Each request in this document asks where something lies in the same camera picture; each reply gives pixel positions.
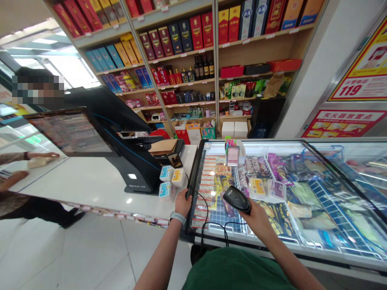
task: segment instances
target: red sign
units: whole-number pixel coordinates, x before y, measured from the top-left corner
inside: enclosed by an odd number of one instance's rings
[[[360,137],[386,115],[386,111],[320,110],[302,137]]]

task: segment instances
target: white floor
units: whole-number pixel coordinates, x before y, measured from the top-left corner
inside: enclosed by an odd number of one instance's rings
[[[67,230],[40,219],[25,224],[2,220],[0,289],[133,289],[164,232],[93,213]],[[189,245],[179,241],[168,289],[180,290],[190,269]],[[313,274],[327,289],[381,289],[346,277]]]

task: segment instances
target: person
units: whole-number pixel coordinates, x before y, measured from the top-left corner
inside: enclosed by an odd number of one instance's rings
[[[187,189],[176,198],[175,212],[186,217],[192,196],[185,200]],[[265,244],[276,262],[248,251],[218,248],[208,251],[188,273],[183,290],[191,289],[299,289],[324,287],[285,246],[274,232],[265,210],[250,199],[251,214],[239,214]],[[152,258],[142,272],[135,290],[167,289],[182,222],[172,218]]]
[[[14,161],[30,160],[36,157],[55,157],[57,153],[5,153],[0,154],[0,166]],[[74,208],[67,211],[57,201],[51,201],[41,197],[32,197],[19,194],[9,189],[17,182],[28,175],[28,171],[14,172],[7,180],[0,179],[0,220],[25,218],[31,220],[40,218],[48,222],[54,222],[63,227],[69,228],[75,222],[79,221],[86,213],[75,213],[78,209]]]

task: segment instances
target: white wall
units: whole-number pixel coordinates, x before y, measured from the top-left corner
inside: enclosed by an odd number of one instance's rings
[[[385,0],[330,0],[287,96],[276,138],[294,138]]]

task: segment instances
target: poster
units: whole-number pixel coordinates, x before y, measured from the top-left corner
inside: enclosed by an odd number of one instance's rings
[[[387,18],[360,52],[328,101],[387,100]]]
[[[387,111],[320,110],[302,137],[360,137],[387,115]]]

